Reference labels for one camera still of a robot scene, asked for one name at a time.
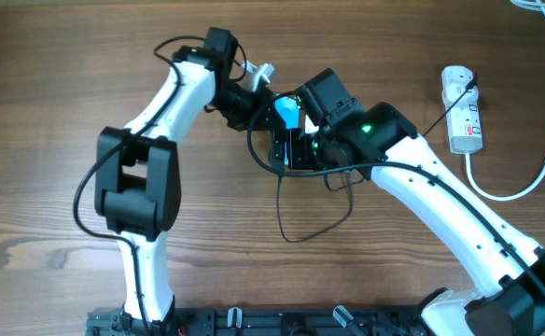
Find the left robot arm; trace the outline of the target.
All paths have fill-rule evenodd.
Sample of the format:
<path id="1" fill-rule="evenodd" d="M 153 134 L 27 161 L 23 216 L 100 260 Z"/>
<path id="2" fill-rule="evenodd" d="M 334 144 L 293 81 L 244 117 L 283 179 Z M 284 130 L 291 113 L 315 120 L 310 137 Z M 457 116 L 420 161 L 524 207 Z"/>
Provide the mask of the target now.
<path id="1" fill-rule="evenodd" d="M 166 59 L 167 78 L 147 107 L 123 128 L 106 127 L 97 141 L 94 205 L 123 256 L 134 324 L 161 325 L 175 307 L 166 269 L 167 232 L 181 204 L 178 148 L 207 106 L 241 132 L 267 113 L 272 92 L 259 78 L 267 66 L 241 76 L 231 69 L 242 51 L 229 30 L 211 27 L 198 47 L 185 45 Z"/>

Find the teal Galaxy smartphone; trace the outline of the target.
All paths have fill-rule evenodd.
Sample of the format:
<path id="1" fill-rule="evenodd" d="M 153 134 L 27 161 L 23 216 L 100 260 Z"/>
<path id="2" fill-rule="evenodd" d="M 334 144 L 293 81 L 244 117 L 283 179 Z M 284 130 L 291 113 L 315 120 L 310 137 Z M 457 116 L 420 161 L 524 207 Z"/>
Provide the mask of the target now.
<path id="1" fill-rule="evenodd" d="M 274 102 L 274 107 L 287 129 L 300 127 L 300 110 L 298 108 L 298 103 L 294 98 L 279 98 Z"/>

